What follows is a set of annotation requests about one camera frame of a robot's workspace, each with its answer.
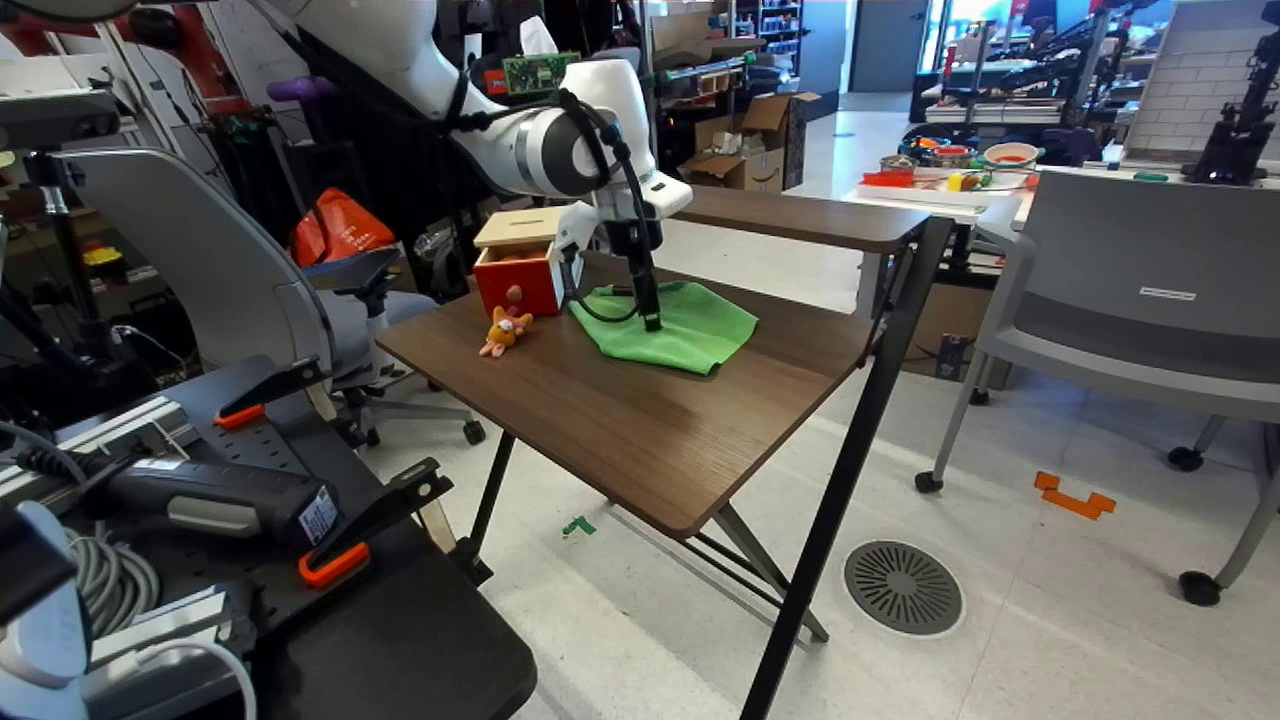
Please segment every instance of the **green towel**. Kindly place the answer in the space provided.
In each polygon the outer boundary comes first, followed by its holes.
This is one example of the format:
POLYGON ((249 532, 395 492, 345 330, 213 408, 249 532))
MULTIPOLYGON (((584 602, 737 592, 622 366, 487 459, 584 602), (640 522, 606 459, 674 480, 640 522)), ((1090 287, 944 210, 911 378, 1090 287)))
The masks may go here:
MULTIPOLYGON (((593 305, 598 317, 625 317, 631 313, 636 294, 613 294, 610 287, 598 287, 593 294, 584 294, 584 305, 593 305)), ((579 298, 573 298, 570 306, 606 357, 682 366, 696 377, 711 377, 758 330, 752 313, 737 306, 704 285, 674 285, 660 291, 660 330, 644 330, 640 317, 625 324, 598 320, 579 306, 579 298)))

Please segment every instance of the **floor drain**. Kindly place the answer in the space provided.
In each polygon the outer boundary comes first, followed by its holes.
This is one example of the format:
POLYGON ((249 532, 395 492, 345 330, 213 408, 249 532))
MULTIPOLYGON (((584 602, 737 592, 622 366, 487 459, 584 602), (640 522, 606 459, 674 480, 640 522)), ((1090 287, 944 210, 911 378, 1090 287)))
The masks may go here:
POLYGON ((936 634, 963 606, 962 584, 942 558, 891 538, 857 546, 843 558, 843 584, 875 623, 907 634, 936 634))

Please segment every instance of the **orange tape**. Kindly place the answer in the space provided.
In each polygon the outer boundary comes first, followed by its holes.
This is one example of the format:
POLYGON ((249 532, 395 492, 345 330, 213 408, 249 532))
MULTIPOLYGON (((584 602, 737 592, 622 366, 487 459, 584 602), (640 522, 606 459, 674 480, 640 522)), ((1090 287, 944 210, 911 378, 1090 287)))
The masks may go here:
POLYGON ((367 543, 352 543, 345 546, 337 558, 314 568, 314 552, 298 558, 298 577, 308 584, 308 589, 331 589, 349 577, 355 577, 365 564, 372 558, 372 546, 367 543))
POLYGON ((213 423, 220 430, 244 430, 249 423, 259 423, 270 416, 270 404, 249 404, 244 412, 218 416, 213 423))
POLYGON ((1099 516, 1118 512, 1118 495, 1090 492, 1081 501, 1081 495, 1061 492, 1061 483, 1063 483, 1061 476, 1037 472, 1037 488, 1041 488, 1044 502, 1056 502, 1056 507, 1084 516, 1084 518, 1099 518, 1099 516))

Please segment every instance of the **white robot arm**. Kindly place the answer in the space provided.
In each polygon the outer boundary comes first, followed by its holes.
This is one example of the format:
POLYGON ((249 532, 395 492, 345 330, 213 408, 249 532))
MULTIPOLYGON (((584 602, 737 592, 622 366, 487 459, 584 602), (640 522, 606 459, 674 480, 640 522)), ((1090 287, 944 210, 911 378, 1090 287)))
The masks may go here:
MULTIPOLYGON (((459 73, 442 57, 438 0, 273 0, 292 25, 427 121, 444 121, 459 89, 459 73)), ((647 252, 660 243, 665 217, 676 217, 694 186, 665 175, 647 152, 647 116, 631 62, 584 58, 570 62, 560 84, 598 121, 613 121, 618 133, 584 127, 573 106, 507 111, 473 84, 463 84, 459 116, 496 116, 481 133, 454 133, 457 142, 481 164, 481 171, 520 195, 593 201, 610 241, 631 262, 636 305, 647 326, 656 326, 656 287, 647 252)))

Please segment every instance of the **floor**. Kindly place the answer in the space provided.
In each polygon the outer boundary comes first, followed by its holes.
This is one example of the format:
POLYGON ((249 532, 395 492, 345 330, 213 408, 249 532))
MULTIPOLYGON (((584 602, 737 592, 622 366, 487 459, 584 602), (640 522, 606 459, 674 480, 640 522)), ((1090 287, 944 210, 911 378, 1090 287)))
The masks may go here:
MULTIPOLYGON (((812 124, 810 195, 843 191, 891 152, 895 102, 848 101, 812 124)), ((665 269, 851 306, 857 254, 764 235, 667 228, 665 269)), ((742 512, 792 568, 816 495, 859 395, 851 377, 742 492, 742 512)), ((923 501, 911 476, 942 444, 956 383, 904 377, 848 507, 816 611, 833 644, 792 651, 775 713, 848 715, 1276 715, 1280 713, 1280 532, 1268 535, 1221 606, 1171 594, 1186 568, 1217 572, 1258 495, 1258 430, 1229 427, 1197 476, 1161 451, 1193 441, 1199 416, 1021 377, 972 412, 950 492, 923 501), (1118 512, 1090 522, 1033 488, 1107 492, 1118 512), (904 538, 944 558, 963 620, 932 639, 872 623, 843 592, 843 556, 904 538)), ((431 451, 457 480, 444 507, 468 529, 494 441, 463 447, 444 423, 386 423, 367 451, 386 476, 431 451)), ((486 594, 532 644, 539 686, 526 720, 720 720, 737 715, 769 639, 769 611, 711 581, 631 516, 606 507, 543 455, 517 447, 512 483, 487 535, 486 594)))

